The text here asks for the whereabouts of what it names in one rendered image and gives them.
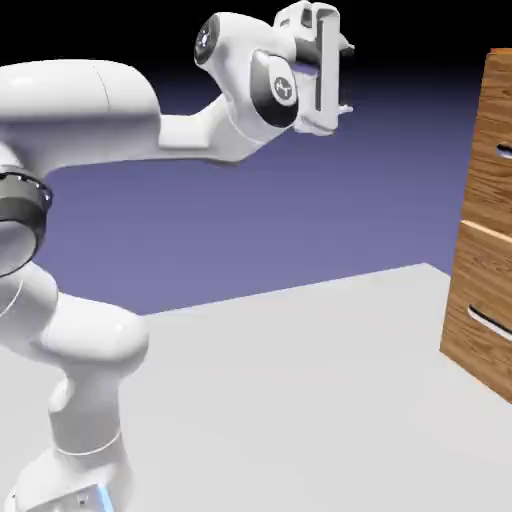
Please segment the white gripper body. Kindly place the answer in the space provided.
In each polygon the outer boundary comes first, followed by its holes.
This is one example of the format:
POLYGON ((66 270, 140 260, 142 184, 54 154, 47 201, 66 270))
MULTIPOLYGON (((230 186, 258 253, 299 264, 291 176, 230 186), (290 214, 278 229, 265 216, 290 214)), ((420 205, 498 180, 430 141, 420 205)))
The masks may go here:
POLYGON ((296 62, 315 66, 315 75, 297 77, 299 133, 330 135, 338 127, 340 14, 336 8, 316 2, 305 6, 296 37, 296 62))

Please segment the tall wooden drawer front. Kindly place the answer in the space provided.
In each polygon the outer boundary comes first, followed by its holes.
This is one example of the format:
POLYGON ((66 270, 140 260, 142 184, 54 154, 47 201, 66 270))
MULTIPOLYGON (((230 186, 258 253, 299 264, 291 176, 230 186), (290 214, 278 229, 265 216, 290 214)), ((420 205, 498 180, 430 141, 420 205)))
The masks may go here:
POLYGON ((462 218, 512 237, 512 48, 488 53, 481 81, 462 218))

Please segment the wooden cabinet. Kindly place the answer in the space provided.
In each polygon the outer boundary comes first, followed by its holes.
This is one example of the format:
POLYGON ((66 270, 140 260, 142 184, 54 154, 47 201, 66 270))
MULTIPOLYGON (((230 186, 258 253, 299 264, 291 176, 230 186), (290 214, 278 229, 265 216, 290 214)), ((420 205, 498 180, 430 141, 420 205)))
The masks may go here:
POLYGON ((485 60, 440 350, 512 404, 512 48, 485 60))

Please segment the short wooden drawer front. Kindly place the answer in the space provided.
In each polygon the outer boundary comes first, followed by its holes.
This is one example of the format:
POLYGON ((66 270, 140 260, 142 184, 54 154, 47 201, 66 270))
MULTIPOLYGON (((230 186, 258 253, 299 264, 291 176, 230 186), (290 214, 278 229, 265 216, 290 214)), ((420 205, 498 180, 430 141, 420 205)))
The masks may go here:
POLYGON ((512 344, 473 320, 469 304, 512 328, 512 237, 463 220, 440 351, 512 404, 512 344))

